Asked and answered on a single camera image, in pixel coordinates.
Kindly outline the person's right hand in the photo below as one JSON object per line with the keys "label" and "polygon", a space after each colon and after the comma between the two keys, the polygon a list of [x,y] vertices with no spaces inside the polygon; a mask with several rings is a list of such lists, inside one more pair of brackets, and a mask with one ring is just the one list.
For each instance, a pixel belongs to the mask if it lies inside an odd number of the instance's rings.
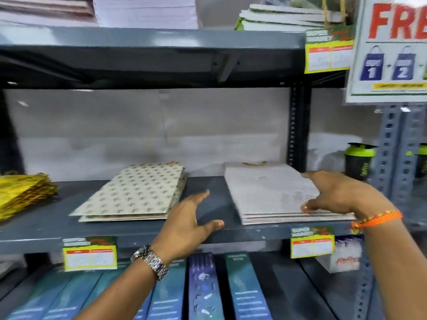
{"label": "person's right hand", "polygon": [[302,177],[311,180],[318,189],[316,198],[323,199],[323,210],[342,215],[353,213],[360,221],[398,210],[370,184],[340,172],[308,171]]}

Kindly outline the person's left hand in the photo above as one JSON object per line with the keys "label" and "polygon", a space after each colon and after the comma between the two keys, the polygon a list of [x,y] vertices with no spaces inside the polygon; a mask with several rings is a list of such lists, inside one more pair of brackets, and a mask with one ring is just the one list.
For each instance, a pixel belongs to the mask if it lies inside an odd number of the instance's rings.
{"label": "person's left hand", "polygon": [[197,207],[209,196],[206,190],[175,204],[161,231],[150,244],[151,250],[166,264],[193,253],[209,236],[198,236]]}

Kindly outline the person's left forearm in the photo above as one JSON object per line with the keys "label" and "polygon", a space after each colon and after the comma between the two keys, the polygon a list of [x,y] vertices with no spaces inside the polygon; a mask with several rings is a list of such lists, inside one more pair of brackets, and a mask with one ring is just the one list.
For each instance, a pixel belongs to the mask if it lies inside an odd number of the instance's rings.
{"label": "person's left forearm", "polygon": [[157,280],[155,271],[138,258],[73,320],[133,320]]}

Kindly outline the person's right forearm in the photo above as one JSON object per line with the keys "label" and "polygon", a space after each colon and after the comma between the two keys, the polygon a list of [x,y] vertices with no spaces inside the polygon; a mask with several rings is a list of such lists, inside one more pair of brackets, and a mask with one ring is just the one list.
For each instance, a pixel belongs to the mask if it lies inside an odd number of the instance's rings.
{"label": "person's right forearm", "polygon": [[427,320],[427,258],[404,226],[400,211],[353,222],[367,255],[387,320]]}

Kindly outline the yellow green shelf price label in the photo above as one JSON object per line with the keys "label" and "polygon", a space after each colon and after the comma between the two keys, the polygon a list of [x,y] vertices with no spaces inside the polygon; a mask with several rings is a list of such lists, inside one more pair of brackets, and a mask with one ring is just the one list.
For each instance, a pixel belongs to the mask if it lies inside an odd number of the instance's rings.
{"label": "yellow green shelf price label", "polygon": [[118,268],[115,236],[63,238],[61,241],[65,272]]}
{"label": "yellow green shelf price label", "polygon": [[331,226],[300,226],[291,228],[291,259],[332,254],[335,250],[334,229]]}
{"label": "yellow green shelf price label", "polygon": [[349,70],[354,34],[353,25],[307,30],[304,74]]}

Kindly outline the purple long box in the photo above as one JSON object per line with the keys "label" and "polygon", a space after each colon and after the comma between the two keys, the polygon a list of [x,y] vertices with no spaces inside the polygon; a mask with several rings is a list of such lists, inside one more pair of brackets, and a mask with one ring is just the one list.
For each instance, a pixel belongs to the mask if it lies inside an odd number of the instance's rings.
{"label": "purple long box", "polygon": [[192,254],[188,262],[188,320],[225,320],[213,254]]}

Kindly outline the white red-print shelf tag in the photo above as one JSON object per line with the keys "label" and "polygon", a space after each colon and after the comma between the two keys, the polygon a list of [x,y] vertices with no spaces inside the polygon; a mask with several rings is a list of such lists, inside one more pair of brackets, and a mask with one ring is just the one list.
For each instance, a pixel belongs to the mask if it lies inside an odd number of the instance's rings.
{"label": "white red-print shelf tag", "polygon": [[335,240],[332,254],[316,256],[316,261],[330,274],[356,271],[360,269],[362,240],[357,237],[344,237]]}

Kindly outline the black green shaker bottle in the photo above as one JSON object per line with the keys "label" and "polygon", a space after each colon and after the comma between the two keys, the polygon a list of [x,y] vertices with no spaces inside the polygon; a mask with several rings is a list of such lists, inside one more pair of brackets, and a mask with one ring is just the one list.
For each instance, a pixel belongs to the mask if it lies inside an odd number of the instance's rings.
{"label": "black green shaker bottle", "polygon": [[420,179],[427,176],[427,142],[420,144],[416,156],[415,178]]}
{"label": "black green shaker bottle", "polygon": [[371,160],[375,157],[377,146],[349,142],[344,151],[344,174],[347,177],[365,182],[369,176]]}

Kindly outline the silver metal wristwatch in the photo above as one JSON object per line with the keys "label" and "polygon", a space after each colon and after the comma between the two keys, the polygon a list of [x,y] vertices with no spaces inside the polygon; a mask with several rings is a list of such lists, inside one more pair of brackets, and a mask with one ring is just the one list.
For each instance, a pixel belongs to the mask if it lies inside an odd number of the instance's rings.
{"label": "silver metal wristwatch", "polygon": [[144,245],[136,250],[131,256],[130,261],[135,262],[141,259],[148,264],[148,266],[157,275],[157,280],[162,281],[168,274],[168,264],[166,264],[156,253],[154,253],[149,245]]}

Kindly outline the teal long box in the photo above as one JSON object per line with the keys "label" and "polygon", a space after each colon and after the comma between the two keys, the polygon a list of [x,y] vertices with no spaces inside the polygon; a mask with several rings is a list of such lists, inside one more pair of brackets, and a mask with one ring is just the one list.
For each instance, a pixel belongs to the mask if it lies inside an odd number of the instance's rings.
{"label": "teal long box", "polygon": [[103,271],[74,272],[41,320],[72,320],[85,304]]}
{"label": "teal long box", "polygon": [[41,320],[71,278],[71,273],[50,271],[38,280],[24,303],[13,309],[4,320]]}
{"label": "teal long box", "polygon": [[182,320],[187,261],[178,259],[154,288],[147,320]]}
{"label": "teal long box", "polygon": [[273,320],[247,252],[224,255],[236,320]]}

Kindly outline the cream leaf-patterned paper gift bag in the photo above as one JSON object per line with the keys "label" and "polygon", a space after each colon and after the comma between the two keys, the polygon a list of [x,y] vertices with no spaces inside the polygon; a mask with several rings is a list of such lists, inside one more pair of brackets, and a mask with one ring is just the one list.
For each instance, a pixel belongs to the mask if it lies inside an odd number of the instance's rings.
{"label": "cream leaf-patterned paper gift bag", "polygon": [[69,216],[80,222],[106,217],[166,219],[182,195],[187,175],[180,162],[131,165],[104,184]]}
{"label": "cream leaf-patterned paper gift bag", "polygon": [[121,177],[105,184],[70,216],[78,222],[107,222],[129,220],[165,220],[179,202],[187,175],[162,182],[126,182]]}

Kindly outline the light gray slotted rack upright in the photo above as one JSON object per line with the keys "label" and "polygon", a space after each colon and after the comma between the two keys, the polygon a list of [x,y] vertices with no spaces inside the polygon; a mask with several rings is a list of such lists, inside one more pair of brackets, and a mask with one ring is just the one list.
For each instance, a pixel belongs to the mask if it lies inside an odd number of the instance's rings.
{"label": "light gray slotted rack upright", "polygon": [[[427,215],[425,220],[412,220],[412,214],[421,216],[408,203],[411,202],[416,158],[407,156],[420,140],[425,120],[426,105],[388,105],[382,106],[378,149],[376,151],[374,175],[370,184],[385,195],[402,213],[410,232],[420,232],[427,239]],[[375,276],[367,257],[364,238],[362,238],[360,273],[357,278],[354,311],[351,320],[366,320],[378,303],[371,302],[375,288]]]}

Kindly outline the white promotional sign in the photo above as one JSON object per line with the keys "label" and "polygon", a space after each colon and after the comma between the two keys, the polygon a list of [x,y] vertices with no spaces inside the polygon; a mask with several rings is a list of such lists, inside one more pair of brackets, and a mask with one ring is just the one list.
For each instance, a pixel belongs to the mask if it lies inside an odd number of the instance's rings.
{"label": "white promotional sign", "polygon": [[427,104],[427,0],[357,0],[349,105]]}

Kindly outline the stack of green-edged white bags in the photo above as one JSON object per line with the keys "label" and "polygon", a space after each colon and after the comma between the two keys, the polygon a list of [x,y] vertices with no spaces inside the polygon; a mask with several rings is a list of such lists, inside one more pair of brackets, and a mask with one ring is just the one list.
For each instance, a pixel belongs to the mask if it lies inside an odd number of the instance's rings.
{"label": "stack of green-edged white bags", "polygon": [[236,31],[305,32],[325,28],[323,10],[267,4],[250,4],[241,10]]}

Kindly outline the stack of shiny yellow bags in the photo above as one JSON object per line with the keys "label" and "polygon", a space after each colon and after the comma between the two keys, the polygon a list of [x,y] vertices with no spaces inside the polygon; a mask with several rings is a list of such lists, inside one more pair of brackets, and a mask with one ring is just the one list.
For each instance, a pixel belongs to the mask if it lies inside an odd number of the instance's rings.
{"label": "stack of shiny yellow bags", "polygon": [[0,176],[0,222],[56,195],[58,189],[44,173]]}

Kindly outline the dark gray metal shelf rack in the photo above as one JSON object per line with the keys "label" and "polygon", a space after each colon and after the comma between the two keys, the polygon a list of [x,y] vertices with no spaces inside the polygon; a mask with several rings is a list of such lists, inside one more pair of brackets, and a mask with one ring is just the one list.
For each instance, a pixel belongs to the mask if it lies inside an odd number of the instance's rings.
{"label": "dark gray metal shelf rack", "polygon": [[0,172],[24,172],[4,90],[155,90],[290,87],[296,167],[307,162],[315,87],[345,72],[305,75],[298,32],[0,27]]}

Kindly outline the stack of plain white bags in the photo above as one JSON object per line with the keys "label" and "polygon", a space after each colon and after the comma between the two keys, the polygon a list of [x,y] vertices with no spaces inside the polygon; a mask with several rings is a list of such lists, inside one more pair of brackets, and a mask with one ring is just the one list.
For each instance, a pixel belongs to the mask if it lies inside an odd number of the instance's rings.
{"label": "stack of plain white bags", "polygon": [[93,0],[100,27],[199,29],[196,0]]}

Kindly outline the stack of pinkish paper bags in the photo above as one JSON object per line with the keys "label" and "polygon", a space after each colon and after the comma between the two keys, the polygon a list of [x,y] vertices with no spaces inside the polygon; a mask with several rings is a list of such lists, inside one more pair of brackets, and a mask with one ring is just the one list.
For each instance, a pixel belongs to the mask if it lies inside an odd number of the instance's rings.
{"label": "stack of pinkish paper bags", "polygon": [[0,26],[98,27],[93,0],[0,0]]}

